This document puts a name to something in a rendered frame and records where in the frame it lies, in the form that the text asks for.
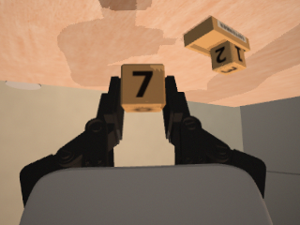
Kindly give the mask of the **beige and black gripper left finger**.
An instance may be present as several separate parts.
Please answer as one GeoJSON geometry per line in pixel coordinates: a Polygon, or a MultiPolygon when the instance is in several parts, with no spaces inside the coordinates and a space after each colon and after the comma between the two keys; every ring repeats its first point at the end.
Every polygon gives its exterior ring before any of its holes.
{"type": "Polygon", "coordinates": [[[62,146],[55,155],[48,155],[22,168],[23,207],[38,179],[48,173],[67,168],[114,167],[113,148],[122,141],[124,112],[121,78],[111,76],[108,93],[101,94],[97,117],[86,123],[84,132],[62,146]]]}

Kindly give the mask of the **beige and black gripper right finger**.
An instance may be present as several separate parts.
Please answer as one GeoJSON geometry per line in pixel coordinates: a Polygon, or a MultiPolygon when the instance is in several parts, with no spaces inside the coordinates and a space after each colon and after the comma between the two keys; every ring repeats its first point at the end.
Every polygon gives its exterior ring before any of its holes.
{"type": "Polygon", "coordinates": [[[226,164],[251,175],[264,198],[266,166],[254,156],[231,149],[202,128],[191,116],[184,92],[178,92],[174,76],[165,78],[166,105],[162,109],[165,135],[174,145],[174,165],[226,164]]]}

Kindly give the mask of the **wooden number cube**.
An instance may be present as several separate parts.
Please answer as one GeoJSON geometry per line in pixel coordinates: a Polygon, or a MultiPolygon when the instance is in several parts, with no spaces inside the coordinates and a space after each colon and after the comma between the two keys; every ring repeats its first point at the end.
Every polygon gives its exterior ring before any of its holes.
{"type": "Polygon", "coordinates": [[[127,113],[161,112],[165,105],[163,64],[121,66],[121,106],[127,113]]]}
{"type": "Polygon", "coordinates": [[[212,70],[224,75],[246,69],[244,49],[225,41],[210,50],[212,70]]]}

